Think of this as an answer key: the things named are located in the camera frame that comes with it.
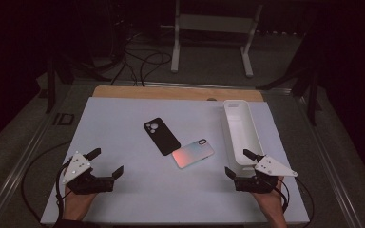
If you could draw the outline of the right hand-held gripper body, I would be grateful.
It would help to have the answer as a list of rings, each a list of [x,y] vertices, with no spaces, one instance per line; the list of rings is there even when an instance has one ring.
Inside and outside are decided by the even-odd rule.
[[[277,188],[279,177],[296,177],[298,173],[274,158],[258,156],[251,177],[233,175],[237,191],[266,194]]]

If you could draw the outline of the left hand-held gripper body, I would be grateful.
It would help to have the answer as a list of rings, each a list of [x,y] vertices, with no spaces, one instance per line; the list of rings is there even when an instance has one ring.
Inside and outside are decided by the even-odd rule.
[[[94,176],[91,161],[88,161],[85,155],[76,151],[66,163],[67,171],[63,176],[62,184],[77,195],[112,192],[115,179],[112,178],[112,175]]]

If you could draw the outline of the white plastic bin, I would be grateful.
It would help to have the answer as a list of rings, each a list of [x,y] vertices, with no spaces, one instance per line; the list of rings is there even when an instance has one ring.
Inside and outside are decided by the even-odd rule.
[[[250,105],[243,100],[226,100],[221,114],[228,167],[239,177],[255,175],[253,161],[243,154],[244,149],[263,156],[259,135],[255,128]]]

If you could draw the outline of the iridescent phone case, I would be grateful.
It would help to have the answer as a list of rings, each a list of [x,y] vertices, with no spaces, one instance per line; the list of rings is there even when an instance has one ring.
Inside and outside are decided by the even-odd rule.
[[[172,157],[180,169],[202,161],[215,153],[206,139],[201,139],[183,146],[172,153]]]

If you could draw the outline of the black phone case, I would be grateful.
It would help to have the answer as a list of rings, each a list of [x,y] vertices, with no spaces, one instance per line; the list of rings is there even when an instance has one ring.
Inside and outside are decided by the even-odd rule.
[[[144,130],[164,156],[181,147],[180,142],[161,118],[144,123]]]

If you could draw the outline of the person's left hand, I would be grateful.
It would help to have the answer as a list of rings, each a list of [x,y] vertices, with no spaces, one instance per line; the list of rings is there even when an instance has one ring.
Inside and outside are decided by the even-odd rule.
[[[88,213],[96,194],[77,195],[65,187],[65,207],[63,219],[81,221]]]

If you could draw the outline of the person's right hand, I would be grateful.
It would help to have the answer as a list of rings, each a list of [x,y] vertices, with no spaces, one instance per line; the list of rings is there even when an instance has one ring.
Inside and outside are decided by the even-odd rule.
[[[277,191],[273,190],[270,193],[265,194],[252,193],[252,196],[255,198],[261,212],[269,222],[285,223],[281,195]]]

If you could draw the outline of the white table board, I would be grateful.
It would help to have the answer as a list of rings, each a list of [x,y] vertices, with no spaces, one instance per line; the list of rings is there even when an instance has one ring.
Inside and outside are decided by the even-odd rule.
[[[125,171],[112,192],[95,199],[86,220],[128,225],[264,222],[254,198],[236,191],[224,173],[228,157],[222,114],[221,102],[89,98],[68,154],[99,148],[94,175],[107,176],[119,167]],[[144,123],[155,118],[162,118],[183,145],[207,140],[214,155],[179,168],[144,131]]]

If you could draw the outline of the black stand legs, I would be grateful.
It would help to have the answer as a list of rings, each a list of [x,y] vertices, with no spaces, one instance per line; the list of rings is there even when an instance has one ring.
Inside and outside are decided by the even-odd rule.
[[[300,66],[296,69],[289,69],[283,76],[266,84],[257,86],[257,90],[271,90],[285,82],[296,79],[295,84],[291,88],[290,93],[294,97],[301,97],[305,92],[308,92],[308,101],[306,108],[306,115],[309,122],[316,126],[316,110],[317,110],[317,88],[318,77],[321,65],[317,63],[310,63],[306,66]]]
[[[65,54],[56,53],[50,55],[47,60],[47,114],[51,112],[56,103],[56,78],[59,78],[65,85],[71,85],[75,79],[71,70],[73,67],[97,81],[109,82],[109,79]]]

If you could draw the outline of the wooden table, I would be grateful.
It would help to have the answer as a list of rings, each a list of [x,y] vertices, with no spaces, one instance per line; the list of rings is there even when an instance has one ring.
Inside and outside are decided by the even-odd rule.
[[[99,98],[167,99],[192,101],[244,100],[263,102],[259,91],[229,88],[99,85],[92,94]]]

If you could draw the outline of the white metal stand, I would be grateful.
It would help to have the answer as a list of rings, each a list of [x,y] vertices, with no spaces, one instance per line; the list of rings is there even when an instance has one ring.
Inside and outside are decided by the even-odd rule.
[[[195,30],[246,34],[247,41],[240,48],[240,56],[245,76],[248,78],[254,76],[249,50],[256,34],[263,5],[256,5],[254,15],[251,18],[181,13],[180,6],[181,0],[175,0],[174,46],[171,57],[171,71],[173,73],[179,71],[181,52],[180,31]]]

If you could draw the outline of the metal floor rail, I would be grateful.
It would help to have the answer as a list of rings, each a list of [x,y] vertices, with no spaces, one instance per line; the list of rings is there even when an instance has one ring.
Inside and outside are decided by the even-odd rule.
[[[300,98],[295,97],[294,100],[297,104],[298,110],[302,116],[303,121],[306,122],[306,125],[312,134],[312,138],[314,142],[317,144],[317,153],[321,165],[323,167],[324,173],[329,183],[331,184],[333,192],[336,196],[336,200],[344,215],[345,220],[347,221],[347,224],[349,225],[350,228],[363,228],[360,218],[355,212],[354,205],[352,204],[349,198],[349,194],[342,180],[340,179],[339,174],[336,171],[336,166],[331,161],[331,157],[329,156],[328,150],[324,142],[322,141],[322,138],[320,137],[317,128],[314,125],[312,125],[308,119],[306,113],[307,104],[305,99],[302,97]]]
[[[46,112],[47,99],[34,97],[0,133],[0,217],[17,191],[27,167],[40,152],[55,116],[71,90],[70,85],[59,86],[50,112]]]

